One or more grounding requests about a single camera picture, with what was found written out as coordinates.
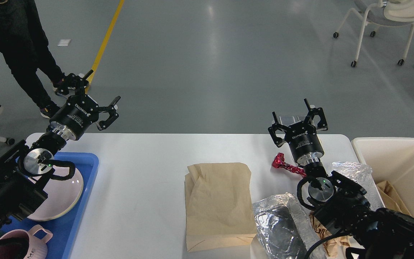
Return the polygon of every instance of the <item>white table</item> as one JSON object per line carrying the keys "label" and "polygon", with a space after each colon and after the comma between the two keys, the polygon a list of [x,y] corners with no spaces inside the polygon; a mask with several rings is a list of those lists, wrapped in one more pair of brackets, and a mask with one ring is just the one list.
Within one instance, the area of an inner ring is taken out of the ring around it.
{"label": "white table", "polygon": [[[31,145],[41,136],[32,134]],[[358,162],[349,139],[319,135],[325,166]],[[184,175],[197,163],[242,162],[252,172],[252,202],[275,194],[296,193],[300,176],[271,163],[278,152],[292,164],[289,146],[277,148],[269,135],[86,133],[61,151],[89,152],[99,159],[95,180],[72,259],[104,258],[263,258],[255,238],[251,246],[186,252]]]}

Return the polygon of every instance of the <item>chair wheel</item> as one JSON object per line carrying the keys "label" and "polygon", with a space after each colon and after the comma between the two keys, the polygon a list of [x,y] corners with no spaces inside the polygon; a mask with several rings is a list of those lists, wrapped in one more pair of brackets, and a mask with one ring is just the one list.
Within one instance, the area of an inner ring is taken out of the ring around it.
{"label": "chair wheel", "polygon": [[15,143],[15,139],[7,138],[5,143],[9,146],[12,146]]}

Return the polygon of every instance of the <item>white bin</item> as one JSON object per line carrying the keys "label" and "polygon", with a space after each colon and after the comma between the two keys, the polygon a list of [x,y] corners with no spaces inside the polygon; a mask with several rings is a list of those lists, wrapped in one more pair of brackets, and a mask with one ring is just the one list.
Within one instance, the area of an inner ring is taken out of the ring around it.
{"label": "white bin", "polygon": [[359,162],[373,169],[373,180],[388,180],[414,217],[414,138],[369,137],[352,141]]}

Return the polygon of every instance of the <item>foil-wrapped object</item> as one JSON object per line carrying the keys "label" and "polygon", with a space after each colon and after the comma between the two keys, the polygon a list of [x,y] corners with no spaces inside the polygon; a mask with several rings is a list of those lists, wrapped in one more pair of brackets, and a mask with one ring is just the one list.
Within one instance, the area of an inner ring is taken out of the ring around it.
{"label": "foil-wrapped object", "polygon": [[333,170],[357,182],[367,191],[365,198],[370,202],[371,210],[384,207],[372,177],[373,170],[369,165],[355,162],[333,162],[328,172]]}
{"label": "foil-wrapped object", "polygon": [[[319,237],[294,195],[273,195],[253,203],[258,240],[269,259],[302,259]],[[321,246],[310,259],[325,259]]]}

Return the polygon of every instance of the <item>crumpled brown paper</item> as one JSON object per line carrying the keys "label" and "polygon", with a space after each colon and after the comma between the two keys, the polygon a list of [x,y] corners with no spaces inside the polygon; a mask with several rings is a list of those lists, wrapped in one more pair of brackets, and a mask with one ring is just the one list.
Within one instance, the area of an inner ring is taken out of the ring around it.
{"label": "crumpled brown paper", "polygon": [[248,166],[194,164],[185,175],[188,252],[249,245],[257,233]]}
{"label": "crumpled brown paper", "polygon": [[376,184],[376,187],[378,188],[378,192],[380,193],[381,199],[383,199],[386,208],[411,216],[410,211],[405,206],[396,189],[389,181],[382,181]]}
{"label": "crumpled brown paper", "polygon": [[[311,221],[312,228],[314,228],[314,231],[317,233],[317,235],[322,238],[326,238],[328,236],[331,236],[332,234],[328,229],[326,229],[322,223],[320,223],[316,217],[314,217],[313,213],[311,212],[309,214],[309,220]],[[323,243],[323,247],[325,249],[325,252],[329,257],[337,257],[338,256],[338,246],[345,246],[350,247],[350,243],[348,241],[347,236],[341,236],[337,237],[335,239],[330,239],[329,241]]]}

